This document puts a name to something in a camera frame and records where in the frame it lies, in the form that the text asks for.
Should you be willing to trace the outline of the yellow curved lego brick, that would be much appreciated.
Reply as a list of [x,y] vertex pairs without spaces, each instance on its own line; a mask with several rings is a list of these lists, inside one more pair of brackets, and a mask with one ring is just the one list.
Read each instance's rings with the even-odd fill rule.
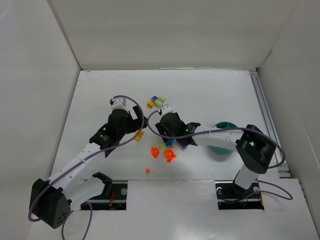
[[142,139],[144,133],[145,132],[143,130],[141,132],[139,132],[139,134],[134,138],[134,140],[139,142]]

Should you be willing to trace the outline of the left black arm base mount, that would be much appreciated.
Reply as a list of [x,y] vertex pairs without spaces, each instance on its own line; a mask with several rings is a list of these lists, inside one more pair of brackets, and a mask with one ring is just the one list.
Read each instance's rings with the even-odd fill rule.
[[99,195],[87,200],[94,211],[125,211],[127,209],[127,180],[112,180],[104,174],[95,174],[99,179],[104,178],[104,188]]

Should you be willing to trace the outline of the teal lego brick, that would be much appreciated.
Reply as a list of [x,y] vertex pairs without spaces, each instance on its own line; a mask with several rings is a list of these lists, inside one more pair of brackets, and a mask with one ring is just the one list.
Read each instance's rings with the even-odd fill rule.
[[168,141],[165,142],[165,146],[166,147],[170,147],[174,144],[174,140],[173,139],[169,139]]

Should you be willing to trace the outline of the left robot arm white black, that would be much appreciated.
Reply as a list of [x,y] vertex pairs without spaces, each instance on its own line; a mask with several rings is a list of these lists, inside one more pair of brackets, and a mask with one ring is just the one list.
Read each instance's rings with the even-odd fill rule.
[[57,229],[87,200],[110,192],[113,181],[99,172],[101,160],[96,157],[99,154],[108,157],[112,151],[130,142],[122,142],[126,135],[137,135],[146,128],[147,119],[142,108],[136,104],[133,111],[136,118],[123,104],[113,104],[107,123],[67,166],[46,180],[39,178],[33,183],[28,210],[31,222],[43,221]]

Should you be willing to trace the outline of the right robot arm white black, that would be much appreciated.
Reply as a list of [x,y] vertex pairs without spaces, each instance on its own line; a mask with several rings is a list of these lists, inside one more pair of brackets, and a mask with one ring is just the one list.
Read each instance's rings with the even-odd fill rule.
[[244,194],[259,175],[265,174],[276,151],[276,143],[255,125],[209,127],[198,122],[184,123],[175,112],[164,114],[155,124],[163,139],[174,139],[181,145],[210,146],[239,154],[243,165],[232,182],[232,190]]

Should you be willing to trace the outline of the orange dish lego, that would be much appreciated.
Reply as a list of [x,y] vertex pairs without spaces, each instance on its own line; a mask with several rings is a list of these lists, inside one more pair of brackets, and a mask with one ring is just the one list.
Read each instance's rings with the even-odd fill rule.
[[173,161],[173,159],[176,158],[176,154],[175,154],[174,151],[171,150],[171,149],[165,150],[165,151],[164,151],[164,156],[165,156],[166,161],[167,161],[168,163],[171,163],[171,162]]
[[157,147],[152,147],[151,148],[151,155],[157,159],[158,156],[160,155],[160,150]]

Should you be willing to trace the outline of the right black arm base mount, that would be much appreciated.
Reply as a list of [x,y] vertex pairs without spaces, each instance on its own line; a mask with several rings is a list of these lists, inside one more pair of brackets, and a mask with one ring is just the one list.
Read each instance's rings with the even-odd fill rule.
[[264,210],[260,186],[254,182],[249,189],[243,189],[231,181],[215,183],[219,210]]

